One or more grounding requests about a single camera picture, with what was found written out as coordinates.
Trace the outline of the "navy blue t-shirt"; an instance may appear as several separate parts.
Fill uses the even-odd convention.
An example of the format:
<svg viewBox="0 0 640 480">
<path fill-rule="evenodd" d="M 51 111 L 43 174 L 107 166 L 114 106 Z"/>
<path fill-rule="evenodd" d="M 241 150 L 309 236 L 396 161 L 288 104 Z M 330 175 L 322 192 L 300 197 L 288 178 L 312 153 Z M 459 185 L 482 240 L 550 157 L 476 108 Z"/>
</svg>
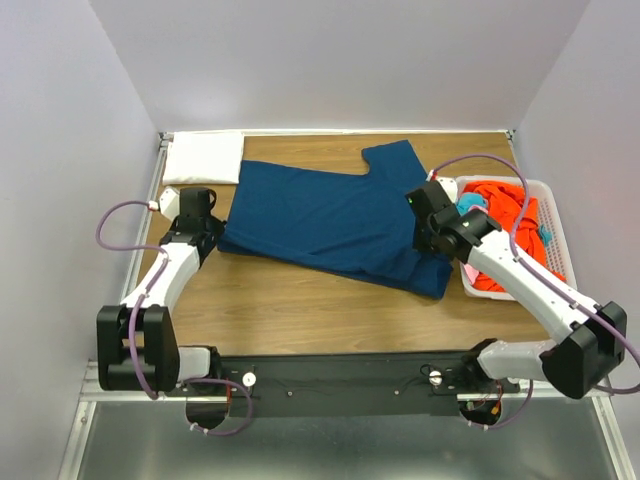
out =
<svg viewBox="0 0 640 480">
<path fill-rule="evenodd" d="M 412 247 L 405 195 L 426 179 L 413 147 L 402 140 L 361 155 L 363 175 L 243 161 L 219 250 L 442 298 L 450 261 Z"/>
</svg>

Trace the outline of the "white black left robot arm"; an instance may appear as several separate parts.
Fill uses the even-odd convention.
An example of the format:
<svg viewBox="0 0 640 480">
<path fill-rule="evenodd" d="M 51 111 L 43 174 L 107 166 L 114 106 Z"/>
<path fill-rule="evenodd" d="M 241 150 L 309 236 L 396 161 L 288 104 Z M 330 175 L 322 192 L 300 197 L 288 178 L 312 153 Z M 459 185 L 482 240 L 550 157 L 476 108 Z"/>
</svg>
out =
<svg viewBox="0 0 640 480">
<path fill-rule="evenodd" d="M 156 399 L 187 383 L 201 395 L 222 380 L 216 349 L 180 347 L 172 313 L 185 286 L 199 272 L 225 231 L 213 215 L 216 193 L 206 187 L 166 188 L 156 201 L 129 200 L 105 212 L 96 228 L 99 246 L 110 251 L 153 251 L 155 260 L 140 283 L 96 318 L 98 379 L 105 391 L 142 391 Z M 171 221 L 157 245 L 107 243 L 103 228 L 117 210 L 141 206 Z"/>
</svg>

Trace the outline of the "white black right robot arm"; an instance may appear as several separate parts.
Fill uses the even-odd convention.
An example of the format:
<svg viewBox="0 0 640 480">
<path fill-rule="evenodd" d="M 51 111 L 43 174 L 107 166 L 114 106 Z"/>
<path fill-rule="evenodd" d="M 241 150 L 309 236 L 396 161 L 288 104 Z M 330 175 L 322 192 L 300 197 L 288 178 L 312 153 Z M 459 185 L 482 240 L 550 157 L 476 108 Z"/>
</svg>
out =
<svg viewBox="0 0 640 480">
<path fill-rule="evenodd" d="M 460 214 L 443 186 L 430 181 L 405 196 L 415 217 L 415 246 L 470 265 L 495 280 L 543 326 L 543 342 L 487 339 L 471 349 L 460 379 L 480 392 L 506 378 L 546 381 L 580 399 L 624 358 L 627 316 L 616 303 L 599 305 L 511 242 L 487 213 Z"/>
</svg>

